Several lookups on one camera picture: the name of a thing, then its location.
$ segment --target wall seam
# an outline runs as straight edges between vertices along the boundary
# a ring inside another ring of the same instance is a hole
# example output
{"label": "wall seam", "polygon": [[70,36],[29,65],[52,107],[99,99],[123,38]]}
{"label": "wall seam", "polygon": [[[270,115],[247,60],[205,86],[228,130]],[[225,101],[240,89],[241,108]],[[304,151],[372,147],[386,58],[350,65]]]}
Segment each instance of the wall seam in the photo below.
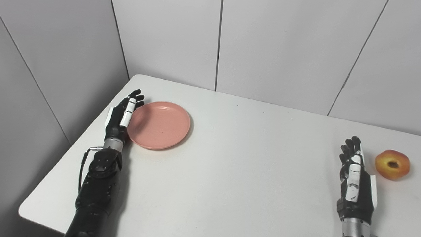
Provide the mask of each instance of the wall seam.
{"label": "wall seam", "polygon": [[117,28],[118,39],[120,40],[121,53],[123,54],[124,65],[126,66],[127,78],[128,78],[128,81],[130,81],[129,69],[127,68],[126,56],[124,55],[123,43],[121,42],[120,29],[118,28],[117,16],[115,15],[115,10],[114,10],[114,3],[112,0],[110,1],[111,1],[112,13],[114,14],[115,26]]}
{"label": "wall seam", "polygon": [[219,50],[221,46],[221,29],[222,29],[222,10],[224,8],[224,0],[221,0],[221,11],[219,13],[219,33],[218,33],[218,53],[216,54],[216,73],[215,73],[215,91],[218,85],[218,70],[219,70]]}
{"label": "wall seam", "polygon": [[13,44],[15,45],[16,50],[18,51],[18,53],[19,53],[20,57],[22,58],[22,60],[23,60],[23,62],[24,62],[24,64],[25,64],[25,66],[26,66],[26,68],[28,69],[29,73],[31,74],[32,79],[34,79],[34,82],[35,82],[35,84],[37,85],[37,87],[38,87],[39,91],[41,92],[41,95],[43,96],[43,98],[44,98],[45,102],[47,103],[48,108],[50,108],[50,111],[51,111],[51,113],[53,114],[54,119],[56,120],[56,122],[57,122],[57,124],[59,125],[59,127],[60,127],[61,131],[63,132],[63,135],[64,135],[64,137],[66,138],[67,142],[68,142],[68,143],[69,143],[69,145],[71,146],[71,145],[72,145],[72,143],[70,142],[69,138],[67,137],[67,135],[66,135],[66,133],[64,132],[63,128],[61,127],[61,124],[59,123],[59,120],[57,119],[57,116],[55,115],[55,113],[54,113],[53,109],[51,108],[50,104],[48,103],[47,98],[45,97],[45,95],[44,95],[43,91],[41,90],[41,87],[39,86],[39,84],[38,84],[37,80],[35,79],[34,74],[32,73],[31,69],[29,68],[29,65],[27,64],[27,62],[25,61],[25,59],[24,59],[24,57],[23,57],[23,55],[22,55],[21,51],[19,50],[18,45],[16,44],[15,40],[13,39],[12,34],[10,33],[9,29],[8,29],[8,28],[7,28],[7,26],[6,26],[6,23],[3,21],[3,18],[2,18],[1,16],[0,16],[0,22],[4,25],[4,28],[6,29],[6,32],[9,34],[10,39],[12,40]]}
{"label": "wall seam", "polygon": [[384,6],[383,6],[382,10],[380,11],[380,14],[379,14],[379,16],[377,17],[376,22],[374,23],[373,27],[371,28],[371,31],[370,31],[370,33],[368,34],[367,39],[365,40],[364,44],[362,45],[362,48],[361,48],[361,50],[360,50],[360,52],[359,52],[359,54],[358,54],[357,58],[355,59],[354,64],[353,64],[353,65],[352,65],[352,67],[351,67],[351,70],[349,70],[349,73],[348,73],[348,75],[346,76],[345,81],[344,81],[344,83],[342,84],[341,89],[339,89],[339,92],[338,92],[338,94],[336,95],[336,98],[335,98],[335,100],[333,101],[333,104],[332,104],[332,106],[330,107],[330,109],[329,109],[329,112],[328,112],[327,116],[329,116],[330,112],[331,112],[331,111],[332,111],[332,109],[333,109],[333,106],[335,105],[335,103],[336,103],[336,101],[337,101],[337,99],[338,99],[338,97],[339,97],[339,94],[342,92],[342,89],[345,87],[345,84],[348,82],[349,76],[351,75],[351,72],[352,72],[352,70],[354,69],[355,64],[357,63],[358,59],[360,58],[360,55],[361,55],[362,51],[364,50],[364,47],[365,47],[365,45],[367,44],[368,39],[369,39],[369,38],[370,38],[370,36],[371,36],[371,33],[373,33],[373,30],[374,30],[374,28],[376,27],[377,22],[378,22],[378,20],[380,19],[381,15],[383,14],[383,11],[384,11],[384,9],[386,8],[386,6],[387,6],[387,3],[388,3],[388,2],[389,2],[389,0],[387,0],[387,1],[386,1],[386,3],[384,4]]}

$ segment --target white wall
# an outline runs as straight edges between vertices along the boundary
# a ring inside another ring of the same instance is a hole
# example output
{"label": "white wall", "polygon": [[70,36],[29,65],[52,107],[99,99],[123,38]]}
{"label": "white wall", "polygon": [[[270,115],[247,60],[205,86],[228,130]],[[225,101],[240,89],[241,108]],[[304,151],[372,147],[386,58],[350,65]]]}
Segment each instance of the white wall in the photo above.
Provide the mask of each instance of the white wall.
{"label": "white wall", "polygon": [[389,1],[330,116],[421,135],[420,12]]}
{"label": "white wall", "polygon": [[0,16],[75,142],[128,81],[111,1],[0,0]]}
{"label": "white wall", "polygon": [[1,21],[0,85],[0,236],[58,237],[18,208],[70,144]]}
{"label": "white wall", "polygon": [[327,114],[386,0],[225,0],[217,91]]}
{"label": "white wall", "polygon": [[113,2],[130,77],[215,88],[220,0]]}

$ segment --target white finger segment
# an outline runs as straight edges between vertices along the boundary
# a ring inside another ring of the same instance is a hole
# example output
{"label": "white finger segment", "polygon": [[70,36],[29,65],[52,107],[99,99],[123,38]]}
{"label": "white finger segment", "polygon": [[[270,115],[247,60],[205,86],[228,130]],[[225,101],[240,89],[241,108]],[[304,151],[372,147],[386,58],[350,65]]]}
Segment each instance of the white finger segment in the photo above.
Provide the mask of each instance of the white finger segment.
{"label": "white finger segment", "polygon": [[126,111],[124,112],[123,118],[121,119],[120,126],[127,127],[129,125],[131,115],[133,113],[135,105],[136,105],[136,100],[133,98],[130,98],[129,102],[127,103]]}

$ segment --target silver cylindrical wrist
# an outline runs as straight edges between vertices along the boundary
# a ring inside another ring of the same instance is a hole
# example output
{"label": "silver cylindrical wrist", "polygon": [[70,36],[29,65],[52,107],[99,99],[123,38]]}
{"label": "silver cylindrical wrist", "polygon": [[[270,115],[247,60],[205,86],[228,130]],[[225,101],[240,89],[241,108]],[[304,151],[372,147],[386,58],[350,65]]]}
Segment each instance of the silver cylindrical wrist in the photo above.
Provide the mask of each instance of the silver cylindrical wrist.
{"label": "silver cylindrical wrist", "polygon": [[111,148],[111,149],[121,152],[123,150],[123,146],[124,146],[123,141],[117,138],[108,138],[104,142],[104,149]]}
{"label": "silver cylindrical wrist", "polygon": [[344,218],[342,221],[342,236],[370,237],[370,225],[358,218]]}

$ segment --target robotic hand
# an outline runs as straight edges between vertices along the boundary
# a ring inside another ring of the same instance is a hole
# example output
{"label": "robotic hand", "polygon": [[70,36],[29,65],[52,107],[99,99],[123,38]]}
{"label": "robotic hand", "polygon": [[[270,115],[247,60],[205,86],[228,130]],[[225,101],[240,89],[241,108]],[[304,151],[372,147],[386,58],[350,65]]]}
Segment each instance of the robotic hand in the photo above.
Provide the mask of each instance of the robotic hand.
{"label": "robotic hand", "polygon": [[[100,237],[108,216],[113,212],[120,190],[120,171],[123,167],[121,151],[128,138],[127,126],[131,114],[144,105],[141,90],[137,89],[116,107],[110,108],[105,123],[102,147],[85,152],[79,173],[79,195],[76,213],[64,237]],[[81,186],[82,169],[89,151],[98,151]]]}
{"label": "robotic hand", "polygon": [[376,177],[365,171],[361,140],[353,136],[342,145],[341,198],[337,211],[342,236],[370,237],[371,216],[377,205]]}

